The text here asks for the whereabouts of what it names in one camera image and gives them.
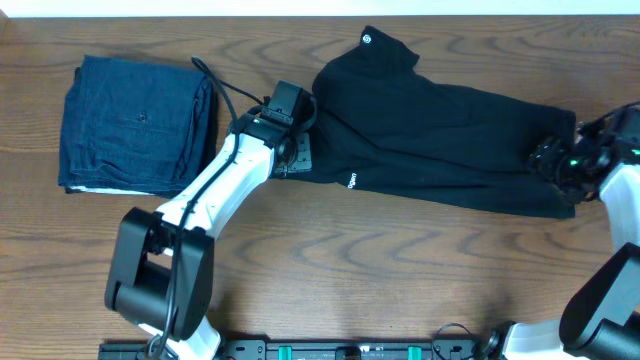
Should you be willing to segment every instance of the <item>white wall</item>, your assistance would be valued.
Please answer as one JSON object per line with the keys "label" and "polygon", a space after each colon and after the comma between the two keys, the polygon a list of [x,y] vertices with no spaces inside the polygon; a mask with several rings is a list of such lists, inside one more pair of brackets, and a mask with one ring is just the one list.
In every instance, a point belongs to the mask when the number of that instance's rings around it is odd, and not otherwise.
{"label": "white wall", "polygon": [[0,0],[0,9],[9,17],[582,15],[640,14],[640,0]]}

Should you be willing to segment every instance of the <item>black garment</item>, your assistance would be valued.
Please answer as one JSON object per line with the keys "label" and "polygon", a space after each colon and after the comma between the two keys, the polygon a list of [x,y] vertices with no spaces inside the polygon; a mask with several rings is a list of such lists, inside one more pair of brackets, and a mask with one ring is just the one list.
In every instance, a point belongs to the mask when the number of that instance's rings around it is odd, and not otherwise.
{"label": "black garment", "polygon": [[68,192],[182,191],[200,171],[213,99],[201,72],[86,56],[65,99],[58,184]]}
{"label": "black garment", "polygon": [[290,179],[502,213],[567,218],[573,205],[530,174],[546,137],[573,142],[575,115],[417,75],[419,56],[367,26],[313,83],[313,168]]}

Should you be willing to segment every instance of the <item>white label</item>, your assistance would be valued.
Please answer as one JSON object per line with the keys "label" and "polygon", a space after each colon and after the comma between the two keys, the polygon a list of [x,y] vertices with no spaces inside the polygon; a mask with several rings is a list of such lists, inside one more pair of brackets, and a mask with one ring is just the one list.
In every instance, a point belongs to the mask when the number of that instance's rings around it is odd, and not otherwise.
{"label": "white label", "polygon": [[351,174],[351,180],[349,181],[349,185],[347,185],[347,187],[349,189],[353,189],[354,186],[356,186],[356,173]]}

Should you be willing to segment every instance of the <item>green connector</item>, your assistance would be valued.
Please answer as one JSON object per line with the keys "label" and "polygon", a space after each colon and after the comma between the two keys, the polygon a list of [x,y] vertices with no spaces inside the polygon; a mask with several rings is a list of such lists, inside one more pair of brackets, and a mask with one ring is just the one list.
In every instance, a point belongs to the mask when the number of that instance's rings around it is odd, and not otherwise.
{"label": "green connector", "polygon": [[409,360],[422,360],[422,348],[409,346]]}
{"label": "green connector", "polygon": [[293,349],[291,346],[280,346],[278,348],[278,360],[292,360]]}

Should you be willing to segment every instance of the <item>wood grain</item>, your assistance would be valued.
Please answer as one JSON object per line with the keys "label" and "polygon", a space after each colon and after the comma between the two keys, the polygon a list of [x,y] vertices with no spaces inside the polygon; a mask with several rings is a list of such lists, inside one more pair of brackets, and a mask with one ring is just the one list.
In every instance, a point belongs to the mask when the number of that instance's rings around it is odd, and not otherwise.
{"label": "wood grain", "polygon": [[[162,199],[56,186],[64,95],[84,54],[190,66],[243,89],[310,88],[366,24],[421,55],[416,72],[582,121],[640,94],[638,17],[16,19],[0,44],[0,358],[90,359],[144,334],[104,308],[119,220]],[[232,95],[236,108],[249,100]],[[228,124],[220,111],[219,128]],[[210,320],[272,338],[428,337],[560,316],[610,255],[602,204],[525,218],[269,181],[216,248]]]}

